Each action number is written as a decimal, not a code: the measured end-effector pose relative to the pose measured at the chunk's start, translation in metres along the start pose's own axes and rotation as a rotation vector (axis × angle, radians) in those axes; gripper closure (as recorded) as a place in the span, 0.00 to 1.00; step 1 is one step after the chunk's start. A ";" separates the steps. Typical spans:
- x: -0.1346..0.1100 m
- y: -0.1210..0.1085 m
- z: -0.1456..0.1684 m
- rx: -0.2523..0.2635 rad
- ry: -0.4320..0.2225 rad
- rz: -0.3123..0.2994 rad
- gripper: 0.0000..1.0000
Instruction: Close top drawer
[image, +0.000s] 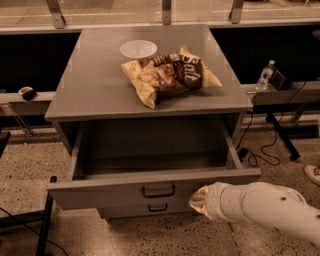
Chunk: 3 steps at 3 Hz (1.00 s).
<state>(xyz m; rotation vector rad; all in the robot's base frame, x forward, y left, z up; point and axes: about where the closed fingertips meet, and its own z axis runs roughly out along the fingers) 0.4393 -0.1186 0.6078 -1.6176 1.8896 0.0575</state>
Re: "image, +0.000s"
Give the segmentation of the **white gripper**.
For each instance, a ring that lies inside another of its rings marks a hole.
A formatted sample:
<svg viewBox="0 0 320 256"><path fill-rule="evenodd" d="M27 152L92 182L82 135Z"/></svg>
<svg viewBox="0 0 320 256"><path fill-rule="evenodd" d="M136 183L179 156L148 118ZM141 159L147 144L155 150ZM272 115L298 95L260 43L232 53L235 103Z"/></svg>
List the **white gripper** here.
<svg viewBox="0 0 320 256"><path fill-rule="evenodd" d="M189 205L192 209L207 218L218 222L231 222L223 212L222 195L228 183L217 182L210 186L203 186L192 194Z"/></svg>

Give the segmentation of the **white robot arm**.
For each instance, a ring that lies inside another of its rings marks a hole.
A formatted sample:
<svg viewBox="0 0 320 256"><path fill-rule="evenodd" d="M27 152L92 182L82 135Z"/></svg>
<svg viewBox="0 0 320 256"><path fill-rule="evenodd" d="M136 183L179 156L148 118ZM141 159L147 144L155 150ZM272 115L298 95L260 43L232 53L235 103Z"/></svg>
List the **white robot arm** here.
<svg viewBox="0 0 320 256"><path fill-rule="evenodd" d="M216 182L194 192L189 205L214 221L254 223L320 247L320 210L289 187Z"/></svg>

